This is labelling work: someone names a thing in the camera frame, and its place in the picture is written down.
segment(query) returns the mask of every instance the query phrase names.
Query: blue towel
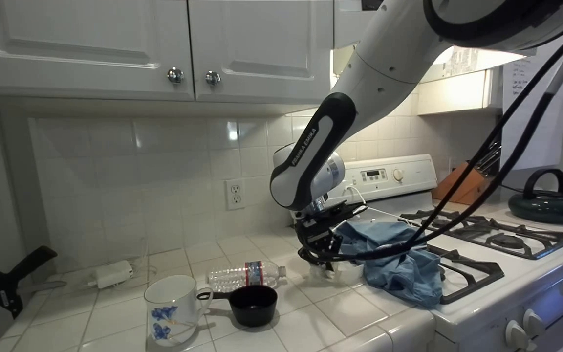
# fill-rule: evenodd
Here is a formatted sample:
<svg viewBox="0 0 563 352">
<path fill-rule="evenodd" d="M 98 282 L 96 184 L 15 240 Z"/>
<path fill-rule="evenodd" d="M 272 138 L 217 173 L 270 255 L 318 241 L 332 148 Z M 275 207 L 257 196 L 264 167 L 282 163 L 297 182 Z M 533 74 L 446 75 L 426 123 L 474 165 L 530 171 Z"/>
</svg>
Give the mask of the blue towel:
<svg viewBox="0 0 563 352">
<path fill-rule="evenodd" d="M 356 254 L 374 250 L 380 245 L 404 242 L 416 230 L 404 222 L 346 222 L 337 232 L 343 236 L 341 251 Z M 433 308 L 442 297 L 440 257 L 424 249 L 378 259 L 360 261 L 364 278 L 373 287 L 382 288 L 393 296 Z"/>
</svg>

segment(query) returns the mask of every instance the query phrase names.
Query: electrical outlet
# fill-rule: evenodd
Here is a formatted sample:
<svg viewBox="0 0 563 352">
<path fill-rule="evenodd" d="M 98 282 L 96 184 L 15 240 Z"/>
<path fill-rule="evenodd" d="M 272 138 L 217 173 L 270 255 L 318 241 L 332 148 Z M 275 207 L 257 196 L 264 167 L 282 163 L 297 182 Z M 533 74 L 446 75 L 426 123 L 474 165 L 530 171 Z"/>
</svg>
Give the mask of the electrical outlet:
<svg viewBox="0 0 563 352">
<path fill-rule="evenodd" d="M 227 210 L 244 208 L 244 180 L 225 180 L 225 198 Z"/>
</svg>

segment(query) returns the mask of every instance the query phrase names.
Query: bottle label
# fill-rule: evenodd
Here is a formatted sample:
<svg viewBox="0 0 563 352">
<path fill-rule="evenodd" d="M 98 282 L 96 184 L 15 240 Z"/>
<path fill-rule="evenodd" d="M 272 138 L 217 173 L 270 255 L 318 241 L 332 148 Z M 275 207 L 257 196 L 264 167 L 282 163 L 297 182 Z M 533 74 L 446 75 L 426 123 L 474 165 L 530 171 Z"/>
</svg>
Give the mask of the bottle label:
<svg viewBox="0 0 563 352">
<path fill-rule="evenodd" d="M 244 263 L 244 269 L 246 269 L 247 286 L 264 284 L 261 261 Z"/>
</svg>

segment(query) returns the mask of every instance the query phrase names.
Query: white cabinet door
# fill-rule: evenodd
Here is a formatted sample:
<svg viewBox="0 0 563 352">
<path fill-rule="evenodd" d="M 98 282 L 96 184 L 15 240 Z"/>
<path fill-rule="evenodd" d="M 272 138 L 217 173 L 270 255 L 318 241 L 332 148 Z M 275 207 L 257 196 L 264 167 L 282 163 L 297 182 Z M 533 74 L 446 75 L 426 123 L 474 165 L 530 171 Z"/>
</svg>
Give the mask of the white cabinet door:
<svg viewBox="0 0 563 352">
<path fill-rule="evenodd" d="M 186 0 L 0 0 L 0 94 L 194 99 Z"/>
<path fill-rule="evenodd" d="M 320 103 L 330 90 L 331 0 L 188 2 L 198 101 Z M 217 86 L 205 76 L 214 71 Z"/>
</svg>

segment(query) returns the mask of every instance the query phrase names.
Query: clear plastic container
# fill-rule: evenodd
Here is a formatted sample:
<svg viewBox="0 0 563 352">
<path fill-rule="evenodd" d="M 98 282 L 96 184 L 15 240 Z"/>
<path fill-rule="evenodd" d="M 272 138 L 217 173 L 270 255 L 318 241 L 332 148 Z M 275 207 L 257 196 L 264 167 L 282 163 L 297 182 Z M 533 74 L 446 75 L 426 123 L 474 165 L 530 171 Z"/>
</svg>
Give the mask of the clear plastic container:
<svg viewBox="0 0 563 352">
<path fill-rule="evenodd" d="M 286 276 L 286 267 L 269 261 L 244 263 L 242 266 L 215 267 L 206 276 L 206 283 L 215 292 L 232 292 L 249 285 L 275 287 L 279 278 Z"/>
</svg>

